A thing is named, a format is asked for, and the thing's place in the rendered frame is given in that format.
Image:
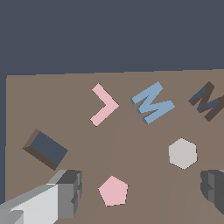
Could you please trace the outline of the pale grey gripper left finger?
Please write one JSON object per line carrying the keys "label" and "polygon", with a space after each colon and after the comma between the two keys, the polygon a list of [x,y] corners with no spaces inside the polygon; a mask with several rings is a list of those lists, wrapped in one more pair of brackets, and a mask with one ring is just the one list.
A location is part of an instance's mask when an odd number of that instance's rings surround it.
{"label": "pale grey gripper left finger", "polygon": [[47,184],[0,205],[0,224],[54,224],[73,218],[82,195],[82,171],[59,170]]}

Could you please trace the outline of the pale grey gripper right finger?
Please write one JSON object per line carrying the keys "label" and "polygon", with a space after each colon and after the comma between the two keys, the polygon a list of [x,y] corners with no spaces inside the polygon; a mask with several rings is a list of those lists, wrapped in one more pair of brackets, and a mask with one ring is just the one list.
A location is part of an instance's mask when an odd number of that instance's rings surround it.
{"label": "pale grey gripper right finger", "polygon": [[203,196],[224,214],[224,170],[202,171],[200,178]]}

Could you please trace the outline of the pale grey hexagon block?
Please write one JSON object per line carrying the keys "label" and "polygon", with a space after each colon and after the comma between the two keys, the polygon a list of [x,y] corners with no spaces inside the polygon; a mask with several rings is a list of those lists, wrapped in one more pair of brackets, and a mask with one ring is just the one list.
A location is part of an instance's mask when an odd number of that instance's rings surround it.
{"label": "pale grey hexagon block", "polygon": [[183,170],[197,162],[197,148],[184,138],[178,139],[168,147],[169,161]]}

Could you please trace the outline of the pink pentagon block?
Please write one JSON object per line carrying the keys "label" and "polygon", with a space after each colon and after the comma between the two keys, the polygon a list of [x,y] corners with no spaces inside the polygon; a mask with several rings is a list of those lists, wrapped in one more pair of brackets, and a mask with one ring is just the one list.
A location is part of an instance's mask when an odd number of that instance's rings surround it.
{"label": "pink pentagon block", "polygon": [[114,176],[110,176],[98,190],[106,207],[126,203],[128,185]]}

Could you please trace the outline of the blue M-shaped block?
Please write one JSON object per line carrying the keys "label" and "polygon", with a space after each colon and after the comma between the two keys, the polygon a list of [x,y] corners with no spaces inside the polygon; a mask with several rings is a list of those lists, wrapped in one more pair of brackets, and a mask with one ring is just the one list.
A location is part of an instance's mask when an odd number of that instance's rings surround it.
{"label": "blue M-shaped block", "polygon": [[153,102],[162,90],[162,85],[156,82],[130,99],[133,105],[140,102],[136,111],[140,114],[147,113],[147,115],[143,117],[143,121],[147,124],[154,122],[160,116],[163,116],[175,108],[172,101]]}

